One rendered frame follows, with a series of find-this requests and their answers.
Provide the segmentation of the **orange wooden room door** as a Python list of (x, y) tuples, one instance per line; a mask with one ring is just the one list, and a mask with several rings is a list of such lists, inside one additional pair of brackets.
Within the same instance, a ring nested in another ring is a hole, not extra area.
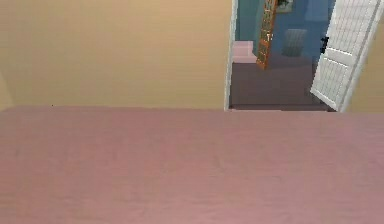
[(265, 70), (268, 66), (268, 59), (271, 49), (271, 41), (267, 41), (267, 33), (273, 34), (276, 8), (278, 0), (265, 0), (263, 16), (260, 28), (260, 38), (258, 43), (257, 60), (258, 66)]

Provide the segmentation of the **grey ribbed bin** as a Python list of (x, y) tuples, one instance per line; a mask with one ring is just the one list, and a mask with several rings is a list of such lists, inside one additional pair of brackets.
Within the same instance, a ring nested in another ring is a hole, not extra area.
[(287, 29), (284, 34), (282, 54), (287, 57), (300, 57), (306, 34), (306, 29)]

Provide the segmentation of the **white panelled room door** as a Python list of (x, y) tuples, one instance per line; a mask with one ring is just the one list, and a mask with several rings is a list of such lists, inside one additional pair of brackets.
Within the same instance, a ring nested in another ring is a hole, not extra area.
[(341, 112), (368, 36), (381, 17), (384, 0), (336, 0), (310, 92)]

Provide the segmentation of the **framed wall picture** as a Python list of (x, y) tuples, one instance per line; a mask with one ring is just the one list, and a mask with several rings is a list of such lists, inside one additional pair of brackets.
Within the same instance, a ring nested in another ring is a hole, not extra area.
[(294, 0), (278, 0), (276, 12), (290, 13), (293, 10)]

